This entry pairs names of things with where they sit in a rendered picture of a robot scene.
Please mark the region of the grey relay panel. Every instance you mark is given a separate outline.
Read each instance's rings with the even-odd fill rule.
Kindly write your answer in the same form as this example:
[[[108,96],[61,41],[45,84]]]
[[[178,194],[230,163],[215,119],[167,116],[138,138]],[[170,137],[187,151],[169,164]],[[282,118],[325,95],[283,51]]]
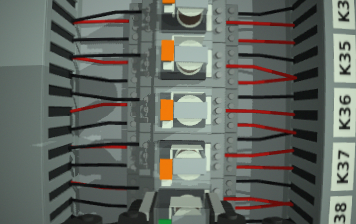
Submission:
[[[356,224],[356,0],[212,0],[206,80],[161,80],[156,30],[157,0],[0,0],[0,224],[117,222],[160,140],[205,141],[247,224]],[[155,131],[156,88],[212,89],[211,132]]]

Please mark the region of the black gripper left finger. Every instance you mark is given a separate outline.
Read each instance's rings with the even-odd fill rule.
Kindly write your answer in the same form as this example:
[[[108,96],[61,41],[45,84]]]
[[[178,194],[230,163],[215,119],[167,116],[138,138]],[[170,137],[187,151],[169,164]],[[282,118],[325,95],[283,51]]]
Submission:
[[[108,224],[154,224],[154,205],[158,192],[146,192],[144,199],[132,202],[128,212],[121,213],[118,223]],[[61,224],[102,224],[102,217],[95,214],[84,214]]]

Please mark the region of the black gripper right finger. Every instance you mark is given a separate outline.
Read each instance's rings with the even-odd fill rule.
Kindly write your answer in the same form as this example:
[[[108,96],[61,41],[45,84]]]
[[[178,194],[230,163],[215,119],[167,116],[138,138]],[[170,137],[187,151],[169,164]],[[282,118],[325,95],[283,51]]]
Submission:
[[[217,193],[205,193],[210,208],[209,224],[246,224],[243,215],[234,211],[231,203],[220,201]],[[227,212],[227,213],[225,213]],[[267,217],[262,224],[295,224],[280,217]]]

